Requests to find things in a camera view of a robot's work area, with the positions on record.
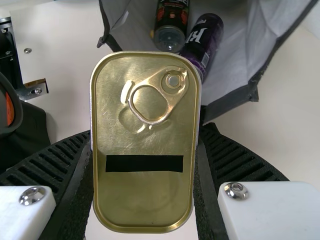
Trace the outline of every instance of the black rectangle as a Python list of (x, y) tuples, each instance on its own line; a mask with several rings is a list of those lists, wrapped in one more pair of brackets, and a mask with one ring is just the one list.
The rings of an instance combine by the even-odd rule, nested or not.
[(150, 172), (171, 171), (182, 173), (183, 155), (107, 155), (105, 171)]

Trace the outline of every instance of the gray bag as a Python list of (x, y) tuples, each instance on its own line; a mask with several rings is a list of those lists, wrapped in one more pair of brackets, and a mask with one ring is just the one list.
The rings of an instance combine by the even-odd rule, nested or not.
[[(205, 13), (219, 15), (224, 35), (202, 85), (204, 122), (248, 101), (276, 50), (318, 0), (190, 0), (188, 33)], [(159, 51), (150, 37), (158, 0), (99, 0), (104, 34), (98, 47)]]

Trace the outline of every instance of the pull tab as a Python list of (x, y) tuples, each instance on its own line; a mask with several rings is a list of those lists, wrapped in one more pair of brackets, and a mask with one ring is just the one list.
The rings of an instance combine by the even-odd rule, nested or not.
[[(188, 89), (187, 81), (186, 69), (178, 66), (167, 66), (131, 88), (128, 96), (129, 108), (143, 123), (151, 126), (161, 124), (169, 117), (171, 111), (185, 95)], [(145, 118), (134, 105), (134, 95), (137, 90), (143, 87), (152, 87), (156, 89), (166, 100), (166, 110), (157, 120)]]

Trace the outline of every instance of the tin can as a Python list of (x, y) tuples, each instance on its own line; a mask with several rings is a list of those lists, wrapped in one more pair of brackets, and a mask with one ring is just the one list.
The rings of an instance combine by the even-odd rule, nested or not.
[(214, 58), (224, 33), (222, 19), (214, 13), (206, 13), (198, 18), (190, 35), (179, 53), (196, 67), (203, 83), (206, 68)]
[(163, 52), (177, 53), (186, 41), (189, 0), (159, 0), (154, 25), (154, 44)]
[(167, 233), (193, 207), (201, 82), (185, 58), (117, 52), (91, 76), (93, 209), (121, 233)]

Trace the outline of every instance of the black spray can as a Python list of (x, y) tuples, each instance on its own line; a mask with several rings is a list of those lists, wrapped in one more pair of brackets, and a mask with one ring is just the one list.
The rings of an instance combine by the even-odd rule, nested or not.
[(203, 14), (196, 21), (179, 54), (193, 63), (202, 83), (209, 60), (215, 56), (223, 33), (224, 23), (218, 15)]
[(159, 0), (153, 41), (163, 52), (177, 53), (187, 35), (189, 0)]

